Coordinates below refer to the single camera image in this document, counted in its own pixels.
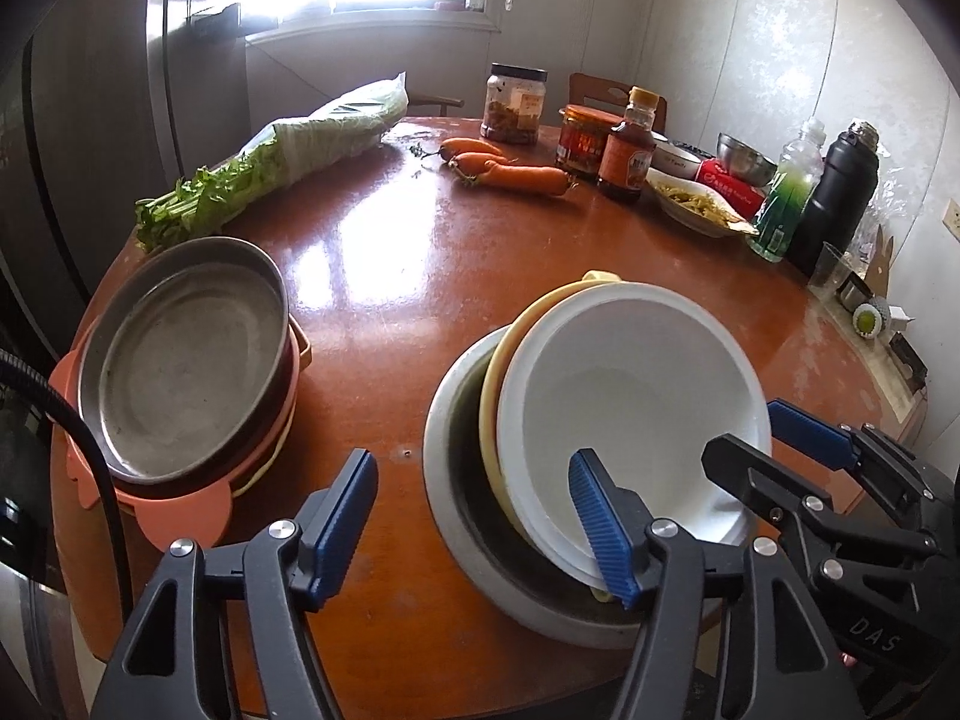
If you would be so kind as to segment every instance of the round brown table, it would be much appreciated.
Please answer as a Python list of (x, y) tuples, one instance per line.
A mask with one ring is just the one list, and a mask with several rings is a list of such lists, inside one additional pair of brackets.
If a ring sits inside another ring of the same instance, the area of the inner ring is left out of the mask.
[[(833, 422), (883, 422), (881, 395), (790, 266), (771, 266), (738, 239), (712, 240), (656, 207), (628, 208), (580, 183), (564, 199), (461, 186), (408, 151), (479, 122), (407, 119), (383, 146), (251, 206), (229, 234), (264, 248), (286, 279), (313, 343), (289, 439), (272, 469), (237, 499), (225, 541), (294, 514), (326, 487), (354, 446), (380, 467), (380, 492), (343, 591), (309, 624), (347, 720), (463, 717), (536, 704), (619, 674), (629, 654), (584, 650), (534, 634), (474, 589), (438, 533), (424, 492), (421, 442), (443, 374), (477, 338), (535, 298), (590, 269), (696, 300), (730, 329), (768, 398)], [(515, 156), (552, 164), (558, 131)], [(143, 254), (129, 242), (104, 276), (79, 333)], [(826, 487), (838, 509), (858, 486), (804, 457), (776, 456)], [(120, 631), (99, 504), (82, 509), (55, 435), (56, 545), (80, 630), (108, 659)], [(140, 591), (160, 559), (127, 519)], [(245, 610), (229, 609), (241, 706), (264, 712)]]

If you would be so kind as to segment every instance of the window sill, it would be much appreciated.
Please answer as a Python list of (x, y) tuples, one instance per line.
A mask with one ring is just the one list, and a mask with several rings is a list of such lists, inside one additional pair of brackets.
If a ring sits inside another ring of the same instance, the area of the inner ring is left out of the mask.
[(276, 29), (248, 35), (247, 42), (256, 45), (305, 34), (314, 35), (319, 32), (377, 28), (378, 26), (442, 26), (477, 32), (496, 32), (499, 29), (486, 13), (470, 10), (427, 10), (425, 8), (354, 10), (290, 19)]

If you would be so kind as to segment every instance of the plastic-wrapped celery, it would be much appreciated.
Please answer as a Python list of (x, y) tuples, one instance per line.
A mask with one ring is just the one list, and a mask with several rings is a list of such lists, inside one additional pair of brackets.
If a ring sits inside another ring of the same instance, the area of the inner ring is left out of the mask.
[(256, 199), (379, 143), (407, 110), (405, 75), (343, 95), (310, 116), (267, 124), (237, 156), (201, 167), (174, 191), (136, 202), (136, 237), (147, 251), (218, 230)]

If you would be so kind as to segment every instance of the green dish soap bottle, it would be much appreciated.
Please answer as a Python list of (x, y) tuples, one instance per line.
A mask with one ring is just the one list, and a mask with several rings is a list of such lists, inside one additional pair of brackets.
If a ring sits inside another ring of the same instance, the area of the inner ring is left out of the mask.
[(784, 146), (770, 194), (752, 219), (760, 234), (748, 240), (763, 259), (772, 263), (784, 259), (803, 206), (824, 173), (820, 149), (826, 141), (822, 122), (811, 117), (800, 128), (800, 137)]

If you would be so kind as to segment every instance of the wall outlet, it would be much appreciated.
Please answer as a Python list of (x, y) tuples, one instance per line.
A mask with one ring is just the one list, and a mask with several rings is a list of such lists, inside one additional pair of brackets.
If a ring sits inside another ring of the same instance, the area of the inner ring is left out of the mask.
[(957, 205), (956, 200), (947, 203), (944, 224), (947, 225), (947, 230), (953, 233), (953, 237), (960, 241), (960, 205)]

